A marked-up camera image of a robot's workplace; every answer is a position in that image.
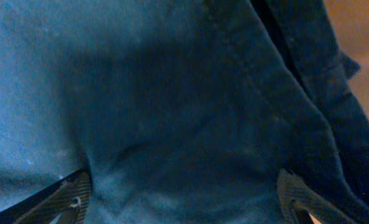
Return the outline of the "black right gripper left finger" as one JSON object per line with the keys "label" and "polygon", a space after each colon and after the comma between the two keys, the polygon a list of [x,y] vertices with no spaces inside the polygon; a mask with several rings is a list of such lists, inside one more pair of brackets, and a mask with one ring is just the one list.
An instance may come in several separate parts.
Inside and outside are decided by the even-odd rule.
{"label": "black right gripper left finger", "polygon": [[0,224],[84,224],[92,182],[87,170],[64,179],[0,212]]}

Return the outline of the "navy blue shorts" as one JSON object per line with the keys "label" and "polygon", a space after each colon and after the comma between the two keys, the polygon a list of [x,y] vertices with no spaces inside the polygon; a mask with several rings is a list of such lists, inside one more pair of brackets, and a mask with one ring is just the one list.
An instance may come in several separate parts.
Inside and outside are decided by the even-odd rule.
{"label": "navy blue shorts", "polygon": [[0,212],[84,169],[84,223],[286,223],[285,169],[369,223],[359,68],[323,1],[0,1]]}

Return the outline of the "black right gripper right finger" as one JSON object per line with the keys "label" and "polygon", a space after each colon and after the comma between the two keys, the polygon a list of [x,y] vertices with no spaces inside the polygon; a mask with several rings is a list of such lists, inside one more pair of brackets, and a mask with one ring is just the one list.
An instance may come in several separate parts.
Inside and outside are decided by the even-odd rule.
{"label": "black right gripper right finger", "polygon": [[308,187],[302,178],[285,169],[279,171],[277,190],[286,223],[313,224],[313,219],[316,219],[320,223],[357,224],[356,220]]}

